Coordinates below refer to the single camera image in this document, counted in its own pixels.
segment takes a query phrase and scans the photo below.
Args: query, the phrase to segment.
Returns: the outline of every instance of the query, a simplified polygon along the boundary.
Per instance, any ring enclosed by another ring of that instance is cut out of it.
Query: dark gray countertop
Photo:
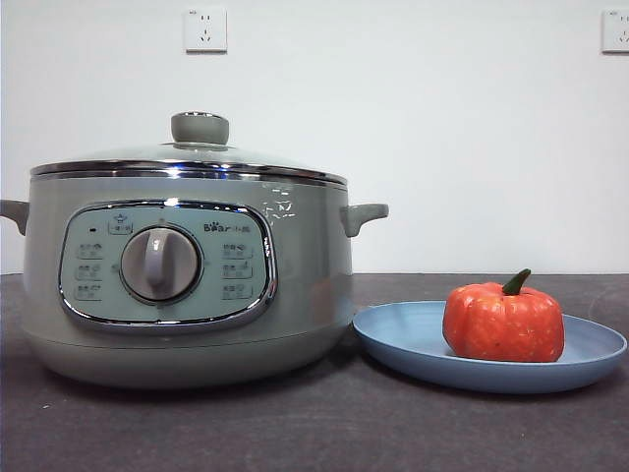
[[[444,299],[505,276],[358,274],[364,307]],[[499,395],[424,383],[369,358],[348,329],[323,359],[253,383],[127,391],[66,380],[19,329],[2,276],[2,471],[627,471],[629,356],[593,385]],[[533,275],[564,312],[629,335],[629,275]]]

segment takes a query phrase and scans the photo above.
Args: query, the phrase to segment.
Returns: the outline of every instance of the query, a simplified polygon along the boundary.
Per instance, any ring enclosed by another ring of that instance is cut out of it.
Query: control knob
[[[122,278],[141,299],[162,302],[185,294],[200,271],[196,244],[177,229],[147,228],[122,253]]]

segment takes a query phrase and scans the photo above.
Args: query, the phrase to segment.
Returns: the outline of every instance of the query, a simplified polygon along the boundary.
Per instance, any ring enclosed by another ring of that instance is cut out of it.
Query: pumpkin stem
[[[505,295],[520,295],[522,285],[529,275],[531,275],[529,268],[519,271],[511,280],[502,285],[502,293]]]

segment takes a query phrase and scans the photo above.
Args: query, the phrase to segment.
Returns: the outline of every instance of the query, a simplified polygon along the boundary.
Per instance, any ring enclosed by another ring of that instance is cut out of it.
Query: pot handle
[[[341,221],[348,238],[358,236],[363,226],[368,221],[386,218],[389,215],[389,205],[366,204],[352,205],[341,208]]]
[[[20,234],[27,234],[27,220],[29,219],[30,204],[17,200],[0,200],[0,216],[13,219],[18,225]]]

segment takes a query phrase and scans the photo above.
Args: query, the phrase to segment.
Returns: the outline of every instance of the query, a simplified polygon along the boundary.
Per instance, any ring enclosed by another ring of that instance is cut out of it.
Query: control panel
[[[250,207],[115,202],[80,210],[66,228],[59,289],[92,321],[218,323],[261,313],[275,286],[270,231]]]

